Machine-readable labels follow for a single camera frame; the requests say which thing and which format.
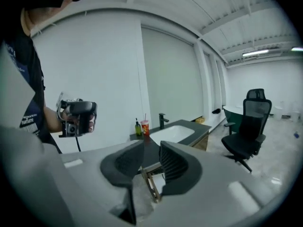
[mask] mesh backrest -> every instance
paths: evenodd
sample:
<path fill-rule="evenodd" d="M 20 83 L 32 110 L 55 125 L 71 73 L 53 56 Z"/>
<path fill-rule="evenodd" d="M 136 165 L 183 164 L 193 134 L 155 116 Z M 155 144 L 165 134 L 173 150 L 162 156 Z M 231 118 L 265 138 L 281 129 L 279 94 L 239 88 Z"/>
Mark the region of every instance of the mesh backrest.
<path fill-rule="evenodd" d="M 243 118 L 239 133 L 247 139 L 255 140 L 263 133 L 270 110 L 270 100 L 245 99 L 243 101 Z"/>
<path fill-rule="evenodd" d="M 266 99 L 264 89 L 256 88 L 256 89 L 249 90 L 246 95 L 246 98 L 247 99 L 249 99 L 249 98 Z"/>

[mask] black t-shirt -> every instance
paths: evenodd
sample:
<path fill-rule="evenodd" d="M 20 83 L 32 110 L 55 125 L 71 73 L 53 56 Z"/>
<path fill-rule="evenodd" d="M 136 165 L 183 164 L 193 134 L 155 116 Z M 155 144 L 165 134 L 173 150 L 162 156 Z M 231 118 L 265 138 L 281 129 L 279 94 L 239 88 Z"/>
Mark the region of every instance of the black t-shirt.
<path fill-rule="evenodd" d="M 35 91 L 35 96 L 20 122 L 20 128 L 37 135 L 43 143 L 56 146 L 58 152 L 61 153 L 46 124 L 43 110 L 45 87 L 40 60 L 32 39 L 22 29 L 20 16 L 19 10 L 4 36 L 7 50 L 15 66 Z"/>

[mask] ceiling light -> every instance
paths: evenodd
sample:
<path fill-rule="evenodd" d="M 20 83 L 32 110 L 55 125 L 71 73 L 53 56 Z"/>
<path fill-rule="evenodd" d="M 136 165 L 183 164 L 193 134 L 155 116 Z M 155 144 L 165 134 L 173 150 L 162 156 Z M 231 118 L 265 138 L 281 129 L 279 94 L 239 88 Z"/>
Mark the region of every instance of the ceiling light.
<path fill-rule="evenodd" d="M 250 56 L 250 55 L 265 54 L 265 53 L 268 53 L 268 52 L 269 52 L 269 50 L 252 51 L 252 52 L 244 53 L 242 56 Z"/>
<path fill-rule="evenodd" d="M 302 47 L 293 47 L 292 51 L 303 51 Z"/>

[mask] sink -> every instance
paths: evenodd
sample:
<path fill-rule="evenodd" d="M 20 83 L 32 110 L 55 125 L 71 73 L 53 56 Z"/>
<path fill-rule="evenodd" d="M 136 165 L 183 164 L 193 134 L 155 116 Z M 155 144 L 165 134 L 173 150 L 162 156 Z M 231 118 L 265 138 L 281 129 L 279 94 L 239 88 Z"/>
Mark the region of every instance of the sink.
<path fill-rule="evenodd" d="M 181 140 L 184 140 L 188 136 L 192 135 L 194 132 L 194 130 L 186 128 L 184 126 L 175 125 L 155 132 L 151 134 L 150 137 L 157 143 L 158 146 L 160 146 L 161 140 L 178 143 Z"/>

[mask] red cup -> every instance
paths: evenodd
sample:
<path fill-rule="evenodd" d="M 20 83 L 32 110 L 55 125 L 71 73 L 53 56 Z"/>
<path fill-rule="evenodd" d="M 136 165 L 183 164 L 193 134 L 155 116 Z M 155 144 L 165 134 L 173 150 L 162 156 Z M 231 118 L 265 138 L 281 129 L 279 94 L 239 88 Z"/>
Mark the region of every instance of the red cup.
<path fill-rule="evenodd" d="M 150 135 L 150 130 L 148 127 L 148 120 L 143 120 L 140 122 L 143 130 L 144 135 Z"/>

